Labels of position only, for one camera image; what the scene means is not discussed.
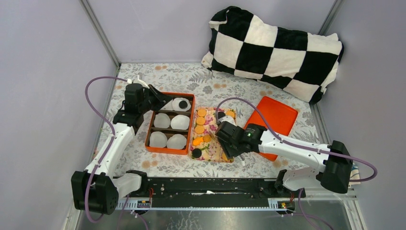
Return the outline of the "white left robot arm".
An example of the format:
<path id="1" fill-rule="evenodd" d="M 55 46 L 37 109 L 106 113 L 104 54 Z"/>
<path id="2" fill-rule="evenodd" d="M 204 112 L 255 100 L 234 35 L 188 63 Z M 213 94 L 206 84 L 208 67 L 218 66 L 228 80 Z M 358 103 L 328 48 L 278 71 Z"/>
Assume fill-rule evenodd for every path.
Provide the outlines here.
<path id="1" fill-rule="evenodd" d="M 113 174 L 123 151 L 142 125 L 145 113 L 159 111 L 172 99 L 152 85 L 126 86 L 122 107 L 109 124 L 112 131 L 108 139 L 85 170 L 75 171 L 71 177 L 75 209 L 87 214 L 110 215 L 120 198 L 130 194 L 142 197 L 149 192 L 145 172 L 129 170 L 118 178 Z"/>

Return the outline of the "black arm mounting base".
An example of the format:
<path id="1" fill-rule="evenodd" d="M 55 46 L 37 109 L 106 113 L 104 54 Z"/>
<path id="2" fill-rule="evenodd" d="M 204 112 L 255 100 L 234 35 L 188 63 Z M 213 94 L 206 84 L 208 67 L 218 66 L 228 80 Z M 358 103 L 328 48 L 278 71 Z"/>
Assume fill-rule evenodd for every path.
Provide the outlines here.
<path id="1" fill-rule="evenodd" d="M 270 198 L 305 198 L 305 190 L 291 191 L 275 179 L 149 177 L 131 198 L 146 198 L 153 208 L 255 208 Z"/>

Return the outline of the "orange cookie box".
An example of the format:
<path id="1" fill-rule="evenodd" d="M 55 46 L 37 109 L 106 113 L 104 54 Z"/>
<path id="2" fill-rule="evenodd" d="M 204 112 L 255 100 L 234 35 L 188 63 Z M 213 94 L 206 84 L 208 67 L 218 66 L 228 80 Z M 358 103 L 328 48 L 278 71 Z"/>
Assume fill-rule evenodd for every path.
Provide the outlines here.
<path id="1" fill-rule="evenodd" d="M 186 155 L 192 133 L 195 96 L 179 92 L 164 94 L 171 100 L 153 113 L 145 148 L 149 152 Z"/>

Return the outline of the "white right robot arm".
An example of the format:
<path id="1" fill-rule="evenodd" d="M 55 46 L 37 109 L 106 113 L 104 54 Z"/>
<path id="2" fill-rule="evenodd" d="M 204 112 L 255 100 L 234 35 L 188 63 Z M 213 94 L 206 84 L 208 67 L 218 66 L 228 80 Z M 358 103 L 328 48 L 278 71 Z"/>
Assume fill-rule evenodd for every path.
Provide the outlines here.
<path id="1" fill-rule="evenodd" d="M 222 122 L 215 132 L 227 157 L 256 152 L 275 154 L 307 167 L 279 174 L 275 193 L 287 197 L 302 188 L 322 187 L 331 192 L 345 194 L 350 183 L 353 161 L 346 146 L 339 141 L 331 145 L 316 144 L 275 133 L 263 126 L 249 124 L 245 129 Z"/>

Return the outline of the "floral cookie tray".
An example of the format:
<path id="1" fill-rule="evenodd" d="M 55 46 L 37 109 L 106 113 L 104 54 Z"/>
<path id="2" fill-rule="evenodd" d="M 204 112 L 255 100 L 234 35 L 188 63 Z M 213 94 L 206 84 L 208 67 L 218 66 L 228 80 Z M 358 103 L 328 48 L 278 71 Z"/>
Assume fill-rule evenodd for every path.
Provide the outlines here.
<path id="1" fill-rule="evenodd" d="M 205 116 L 205 124 L 203 125 L 205 128 L 205 131 L 203 134 L 196 134 L 194 131 L 194 128 L 197 126 L 196 124 L 196 118 L 198 117 L 197 115 L 197 110 L 199 109 L 206 109 L 207 110 L 207 114 Z M 233 111 L 235 112 L 235 110 L 233 109 L 222 109 L 220 108 L 218 111 L 222 111 L 224 113 L 226 113 L 227 111 Z M 193 114 L 193 123 L 192 123 L 192 137 L 191 137 L 191 144 L 190 144 L 190 149 L 189 149 L 189 157 L 193 160 L 197 160 L 197 161 L 210 161 L 210 162 L 218 162 L 218 163 L 233 163 L 234 159 L 231 158 L 229 159 L 229 161 L 224 162 L 221 159 L 221 155 L 222 153 L 224 153 L 218 139 L 215 137 L 215 132 L 218 128 L 218 125 L 216 123 L 216 117 L 217 114 L 216 112 L 216 108 L 215 107 L 199 107 L 194 111 Z M 193 146 L 192 145 L 192 141 L 200 136 L 204 136 L 204 135 L 211 135 L 212 140 L 209 143 L 201 143 L 199 146 Z M 192 150 L 195 148 L 199 148 L 202 150 L 202 156 L 198 159 L 194 159 L 192 157 Z"/>

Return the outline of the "orange box lid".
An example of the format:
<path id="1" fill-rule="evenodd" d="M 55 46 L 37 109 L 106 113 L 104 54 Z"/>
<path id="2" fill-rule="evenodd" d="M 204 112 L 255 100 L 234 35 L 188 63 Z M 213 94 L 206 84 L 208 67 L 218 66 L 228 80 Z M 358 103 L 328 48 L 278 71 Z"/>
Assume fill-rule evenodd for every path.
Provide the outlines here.
<path id="1" fill-rule="evenodd" d="M 298 116 L 298 112 L 295 109 L 267 96 L 264 96 L 261 99 L 256 108 L 264 115 L 264 118 L 269 123 L 273 131 L 285 136 L 288 136 L 291 132 Z M 264 121 L 255 110 L 247 120 L 244 129 L 249 124 L 256 124 L 266 127 Z M 275 154 L 260 153 L 260 155 L 272 162 L 278 157 Z"/>

